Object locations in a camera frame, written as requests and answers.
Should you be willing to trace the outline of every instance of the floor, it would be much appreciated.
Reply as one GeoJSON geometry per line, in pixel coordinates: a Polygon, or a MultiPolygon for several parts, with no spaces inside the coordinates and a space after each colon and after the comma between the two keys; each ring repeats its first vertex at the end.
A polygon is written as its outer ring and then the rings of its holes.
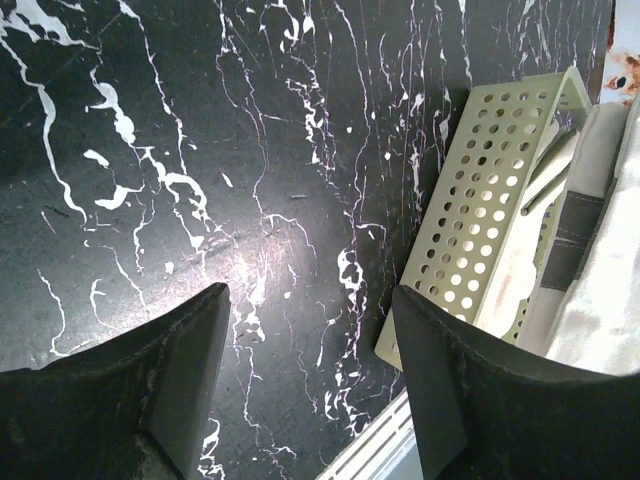
{"type": "Polygon", "coordinates": [[[0,370],[206,285],[209,479],[313,479],[404,387],[373,346],[472,85],[577,64],[610,4],[0,5],[0,370]]]}

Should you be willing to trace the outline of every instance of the white cloth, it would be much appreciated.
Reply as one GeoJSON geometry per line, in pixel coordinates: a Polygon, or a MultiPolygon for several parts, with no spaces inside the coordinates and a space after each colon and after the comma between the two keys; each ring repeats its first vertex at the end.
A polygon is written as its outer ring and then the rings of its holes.
{"type": "MultiPolygon", "coordinates": [[[[604,199],[628,114],[627,107],[615,103],[593,106],[576,146],[568,190],[604,199]]],[[[543,287],[533,292],[529,317],[516,340],[518,347],[536,355],[546,354],[565,293],[543,287]]]]}
{"type": "Polygon", "coordinates": [[[629,113],[616,177],[583,274],[558,312],[546,357],[625,375],[640,369],[640,97],[629,113]]]}

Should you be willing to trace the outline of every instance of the black marble floor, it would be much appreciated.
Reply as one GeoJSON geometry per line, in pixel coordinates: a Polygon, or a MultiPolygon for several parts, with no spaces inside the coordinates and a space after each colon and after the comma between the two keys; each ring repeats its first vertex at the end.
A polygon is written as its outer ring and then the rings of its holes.
{"type": "Polygon", "coordinates": [[[599,85],[610,8],[1,2],[0,370],[227,282],[201,471],[315,478],[403,388],[373,346],[470,86],[599,85]]]}

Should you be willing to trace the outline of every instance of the cream perforated basket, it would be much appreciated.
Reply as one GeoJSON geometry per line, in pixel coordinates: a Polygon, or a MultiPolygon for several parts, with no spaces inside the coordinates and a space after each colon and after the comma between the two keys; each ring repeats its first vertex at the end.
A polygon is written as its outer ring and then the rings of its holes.
{"type": "MultiPolygon", "coordinates": [[[[575,67],[473,88],[400,284],[475,324],[556,111],[572,110],[580,123],[590,106],[575,67]]],[[[563,200],[564,192],[550,213],[563,200]]],[[[546,218],[540,235],[538,283],[557,220],[546,218]]],[[[517,336],[526,311],[524,300],[505,340],[517,336]]],[[[392,311],[375,351],[402,368],[392,311]]]]}

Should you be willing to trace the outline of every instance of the white fabric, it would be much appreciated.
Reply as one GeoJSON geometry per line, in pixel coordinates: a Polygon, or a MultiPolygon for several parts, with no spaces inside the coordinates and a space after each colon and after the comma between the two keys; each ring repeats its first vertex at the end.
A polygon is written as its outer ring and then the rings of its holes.
{"type": "MultiPolygon", "coordinates": [[[[568,190],[605,197],[628,114],[629,109],[623,105],[594,105],[576,146],[568,190]]],[[[546,354],[564,295],[565,292],[542,287],[533,292],[529,317],[516,340],[518,347],[536,355],[546,354]]]]}
{"type": "Polygon", "coordinates": [[[617,182],[583,275],[558,312],[546,357],[624,375],[640,369],[640,97],[616,163],[617,182]]]}

